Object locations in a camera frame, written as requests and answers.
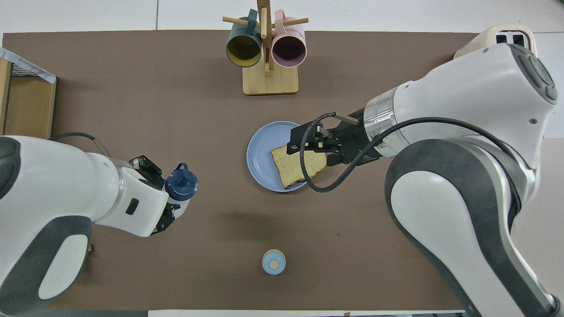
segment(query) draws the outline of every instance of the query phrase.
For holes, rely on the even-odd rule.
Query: mug handle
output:
[[[274,12],[274,27],[279,34],[286,34],[286,29],[284,28],[284,24],[282,24],[284,20],[286,20],[284,10],[276,10],[276,12]]]
[[[247,24],[247,29],[245,30],[245,34],[250,34],[250,35],[254,34],[254,29],[257,27],[257,17],[258,17],[257,10],[255,9],[249,10],[249,17],[247,19],[249,24]]]

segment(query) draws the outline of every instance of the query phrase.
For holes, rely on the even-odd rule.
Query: teal mug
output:
[[[251,9],[248,17],[241,20],[248,25],[233,23],[227,39],[225,51],[227,58],[239,67],[251,67],[261,59],[261,30],[257,28],[257,10]]]

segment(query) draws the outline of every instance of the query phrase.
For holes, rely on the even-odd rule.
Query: mug rack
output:
[[[243,92],[246,95],[283,95],[295,94],[298,91],[298,68],[282,67],[272,58],[272,23],[270,0],[257,0],[259,23],[261,29],[262,55],[257,64],[243,68]],[[223,21],[247,25],[248,21],[223,17]],[[284,26],[309,22],[308,18],[283,22]]]

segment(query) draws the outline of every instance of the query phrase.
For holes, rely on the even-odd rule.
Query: slice of bread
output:
[[[286,145],[270,150],[274,164],[278,169],[278,175],[284,188],[288,188],[297,182],[306,180],[303,177],[302,168],[299,165],[299,152],[292,155],[286,154]],[[327,167],[327,155],[306,151],[304,153],[307,175],[314,177]]]

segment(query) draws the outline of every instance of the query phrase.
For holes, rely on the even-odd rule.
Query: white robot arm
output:
[[[349,116],[329,113],[295,128],[287,152],[300,151],[302,166],[304,150],[331,153],[329,165],[350,164],[325,188],[305,173],[319,192],[357,165],[395,157],[385,183],[390,215],[468,314],[564,316],[510,237],[537,188],[540,142],[556,99],[540,60],[499,44],[399,85]],[[320,121],[329,116],[343,122],[326,130]]]
[[[184,213],[197,185],[185,164],[165,181],[145,156],[128,164],[50,140],[0,137],[0,315],[39,308],[70,287],[92,222],[149,236]]]

